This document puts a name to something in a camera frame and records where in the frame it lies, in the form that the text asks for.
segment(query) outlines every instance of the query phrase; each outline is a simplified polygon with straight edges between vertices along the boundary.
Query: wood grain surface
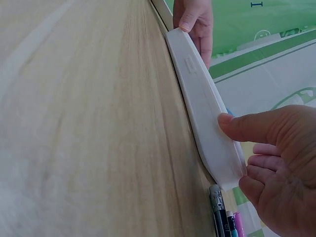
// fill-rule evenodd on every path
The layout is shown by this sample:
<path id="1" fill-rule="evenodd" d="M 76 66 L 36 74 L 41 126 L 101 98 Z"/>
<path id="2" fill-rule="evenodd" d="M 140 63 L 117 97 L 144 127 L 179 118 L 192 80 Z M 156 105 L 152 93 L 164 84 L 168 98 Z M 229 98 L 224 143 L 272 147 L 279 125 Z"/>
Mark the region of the wood grain surface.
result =
<path id="1" fill-rule="evenodd" d="M 147 0 L 1 0 L 0 39 L 0 236 L 214 236 Z"/>

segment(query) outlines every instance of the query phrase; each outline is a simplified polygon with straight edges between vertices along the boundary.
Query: skin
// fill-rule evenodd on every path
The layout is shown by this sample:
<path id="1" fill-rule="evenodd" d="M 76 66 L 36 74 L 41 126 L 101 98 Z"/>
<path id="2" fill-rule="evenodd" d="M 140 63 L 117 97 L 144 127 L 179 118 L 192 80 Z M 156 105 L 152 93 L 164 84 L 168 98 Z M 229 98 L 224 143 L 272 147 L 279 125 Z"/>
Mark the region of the skin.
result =
<path id="1" fill-rule="evenodd" d="M 316 109 L 221 114 L 218 121 L 233 140 L 258 142 L 239 186 L 263 222 L 280 236 L 316 236 Z"/>
<path id="2" fill-rule="evenodd" d="M 209 68 L 213 47 L 213 11 L 210 0 L 175 0 L 173 26 L 189 33 Z"/>

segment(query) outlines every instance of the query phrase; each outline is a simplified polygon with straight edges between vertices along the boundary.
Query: marker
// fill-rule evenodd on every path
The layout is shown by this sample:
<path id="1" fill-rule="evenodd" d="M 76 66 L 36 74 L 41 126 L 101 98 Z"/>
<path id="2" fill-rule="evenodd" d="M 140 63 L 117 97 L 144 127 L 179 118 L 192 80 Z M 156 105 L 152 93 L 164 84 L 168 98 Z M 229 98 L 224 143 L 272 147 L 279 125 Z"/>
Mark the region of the marker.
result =
<path id="1" fill-rule="evenodd" d="M 209 187 L 209 197 L 211 199 L 211 206 L 215 220 L 216 236 L 231 237 L 223 196 L 221 193 L 221 189 L 217 184 Z"/>
<path id="2" fill-rule="evenodd" d="M 229 225 L 229 229 L 231 230 L 232 237 L 238 237 L 238 232 L 236 229 L 235 218 L 234 218 L 233 212 L 227 211 L 226 215 L 227 215 L 228 225 Z"/>
<path id="3" fill-rule="evenodd" d="M 238 237 L 246 237 L 245 230 L 243 228 L 242 216 L 240 212 L 234 213 L 236 229 L 238 232 Z"/>

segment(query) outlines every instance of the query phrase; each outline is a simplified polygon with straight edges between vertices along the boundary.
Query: black pen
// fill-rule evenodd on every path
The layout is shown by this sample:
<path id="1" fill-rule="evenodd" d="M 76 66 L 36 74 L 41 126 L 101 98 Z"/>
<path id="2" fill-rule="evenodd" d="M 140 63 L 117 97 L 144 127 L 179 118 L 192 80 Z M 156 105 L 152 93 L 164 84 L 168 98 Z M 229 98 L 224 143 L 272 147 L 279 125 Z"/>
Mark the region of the black pen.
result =
<path id="1" fill-rule="evenodd" d="M 218 237 L 231 237 L 223 196 L 217 184 L 209 187 L 209 197 L 215 220 L 216 235 Z"/>

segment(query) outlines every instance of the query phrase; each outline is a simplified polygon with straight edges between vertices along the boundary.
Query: green stripe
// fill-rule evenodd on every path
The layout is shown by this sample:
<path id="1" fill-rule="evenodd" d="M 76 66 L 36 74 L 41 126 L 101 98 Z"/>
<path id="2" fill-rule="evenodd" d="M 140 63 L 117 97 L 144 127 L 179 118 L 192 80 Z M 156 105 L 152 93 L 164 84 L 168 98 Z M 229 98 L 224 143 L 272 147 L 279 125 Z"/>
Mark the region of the green stripe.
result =
<path id="1" fill-rule="evenodd" d="M 271 57 L 277 53 L 283 52 L 300 44 L 316 39 L 316 30 L 306 32 L 280 42 L 276 42 L 265 47 L 256 49 L 252 52 L 245 53 L 225 62 L 216 64 L 210 68 L 210 74 L 213 79 L 218 78 L 227 73 L 233 72 L 239 68 L 245 67 L 251 63 Z"/>
<path id="2" fill-rule="evenodd" d="M 234 192 L 234 196 L 235 196 L 235 200 L 236 200 L 237 206 L 248 202 L 248 199 L 242 193 L 242 191 L 240 190 L 239 187 L 233 188 L 233 192 Z"/>
<path id="3" fill-rule="evenodd" d="M 262 229 L 257 230 L 256 232 L 253 232 L 251 234 L 248 234 L 247 236 L 248 237 L 265 237 Z"/>

